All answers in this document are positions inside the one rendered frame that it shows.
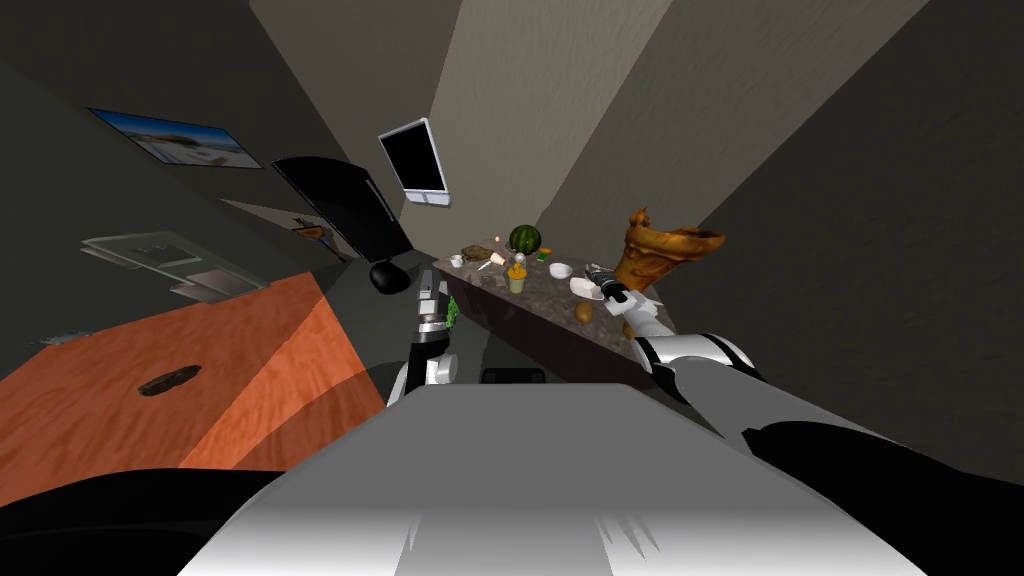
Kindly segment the blue landscape wall picture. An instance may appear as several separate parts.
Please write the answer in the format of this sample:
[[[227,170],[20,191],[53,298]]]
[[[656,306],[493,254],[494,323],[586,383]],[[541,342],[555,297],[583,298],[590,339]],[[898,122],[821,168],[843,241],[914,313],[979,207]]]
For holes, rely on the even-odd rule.
[[[261,169],[226,130],[89,108],[99,120],[166,165]]]

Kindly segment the orange framed wall picture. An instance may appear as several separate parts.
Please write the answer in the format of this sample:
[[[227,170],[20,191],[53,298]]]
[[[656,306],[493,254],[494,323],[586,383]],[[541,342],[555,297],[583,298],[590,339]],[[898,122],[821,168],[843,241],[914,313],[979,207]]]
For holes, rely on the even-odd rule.
[[[349,257],[337,244],[335,233],[332,228],[298,217],[294,218],[293,221],[296,224],[296,228],[292,230],[293,232],[323,246],[342,262],[349,261]]]

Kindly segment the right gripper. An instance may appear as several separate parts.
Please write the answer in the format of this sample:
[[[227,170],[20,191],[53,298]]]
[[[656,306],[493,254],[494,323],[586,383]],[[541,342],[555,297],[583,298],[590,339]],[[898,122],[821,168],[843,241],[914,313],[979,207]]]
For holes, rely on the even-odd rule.
[[[586,277],[598,288],[605,300],[613,299],[617,303],[625,303],[628,300],[630,290],[617,280],[612,271],[588,268]]]

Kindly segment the dark flat lump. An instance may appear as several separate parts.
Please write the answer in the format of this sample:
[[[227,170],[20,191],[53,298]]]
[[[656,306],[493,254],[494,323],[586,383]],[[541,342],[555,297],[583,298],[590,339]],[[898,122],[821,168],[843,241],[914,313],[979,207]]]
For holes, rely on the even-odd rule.
[[[139,385],[137,392],[142,397],[155,397],[167,393],[196,377],[201,369],[202,367],[197,364],[178,368]]]

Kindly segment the orange wooden table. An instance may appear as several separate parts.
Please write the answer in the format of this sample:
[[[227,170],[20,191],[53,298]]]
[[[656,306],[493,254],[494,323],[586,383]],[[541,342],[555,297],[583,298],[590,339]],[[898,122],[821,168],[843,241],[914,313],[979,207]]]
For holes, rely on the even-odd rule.
[[[200,373],[155,397],[148,380]],[[0,380],[0,506],[141,469],[286,470],[384,403],[310,274],[37,353]]]

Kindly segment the black flat screen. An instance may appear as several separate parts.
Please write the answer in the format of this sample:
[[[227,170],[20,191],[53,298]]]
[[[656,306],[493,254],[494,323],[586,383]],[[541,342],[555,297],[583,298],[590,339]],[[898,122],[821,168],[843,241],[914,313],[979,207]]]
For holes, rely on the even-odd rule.
[[[364,259],[379,262],[412,249],[365,168],[318,156],[284,158],[272,165]]]

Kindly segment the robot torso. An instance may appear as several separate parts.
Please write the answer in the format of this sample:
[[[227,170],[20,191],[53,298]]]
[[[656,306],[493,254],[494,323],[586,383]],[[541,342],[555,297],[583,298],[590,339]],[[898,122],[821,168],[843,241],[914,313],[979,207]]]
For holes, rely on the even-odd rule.
[[[259,491],[180,576],[925,576],[618,384],[433,384]]]

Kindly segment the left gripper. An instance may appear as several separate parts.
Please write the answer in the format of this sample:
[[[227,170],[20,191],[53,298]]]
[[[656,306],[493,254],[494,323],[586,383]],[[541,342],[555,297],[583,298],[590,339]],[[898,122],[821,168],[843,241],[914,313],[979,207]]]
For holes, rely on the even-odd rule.
[[[446,282],[437,271],[422,271],[420,274],[417,313],[433,320],[446,319]]]

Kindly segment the grey glass shelf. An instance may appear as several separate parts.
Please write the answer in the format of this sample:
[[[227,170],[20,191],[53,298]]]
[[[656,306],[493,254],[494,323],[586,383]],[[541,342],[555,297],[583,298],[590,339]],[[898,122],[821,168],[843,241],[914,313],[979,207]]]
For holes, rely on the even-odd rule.
[[[181,235],[151,232],[86,239],[82,251],[128,269],[145,269],[175,281],[170,291],[216,304],[270,287],[270,283]]]

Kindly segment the black round pot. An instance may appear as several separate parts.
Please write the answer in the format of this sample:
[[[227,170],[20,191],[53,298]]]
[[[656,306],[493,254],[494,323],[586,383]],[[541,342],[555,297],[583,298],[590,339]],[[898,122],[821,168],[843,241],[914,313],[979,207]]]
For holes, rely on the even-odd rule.
[[[369,279],[373,287],[384,295],[401,293],[411,285],[409,274],[391,260],[373,264],[369,271]]]

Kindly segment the brown twisted sculpture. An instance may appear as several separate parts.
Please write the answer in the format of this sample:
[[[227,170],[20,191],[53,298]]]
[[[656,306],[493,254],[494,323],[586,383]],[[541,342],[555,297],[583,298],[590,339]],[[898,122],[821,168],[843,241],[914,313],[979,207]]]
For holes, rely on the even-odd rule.
[[[717,251],[724,234],[696,227],[663,231],[651,225],[643,207],[629,217],[624,249],[614,276],[629,290],[643,293],[677,266]]]

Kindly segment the white framed black window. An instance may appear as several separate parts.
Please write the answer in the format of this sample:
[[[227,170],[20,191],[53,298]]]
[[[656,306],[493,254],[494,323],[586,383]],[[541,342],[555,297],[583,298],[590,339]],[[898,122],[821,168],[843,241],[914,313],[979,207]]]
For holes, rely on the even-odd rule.
[[[450,207],[451,195],[426,117],[378,136],[408,201]]]

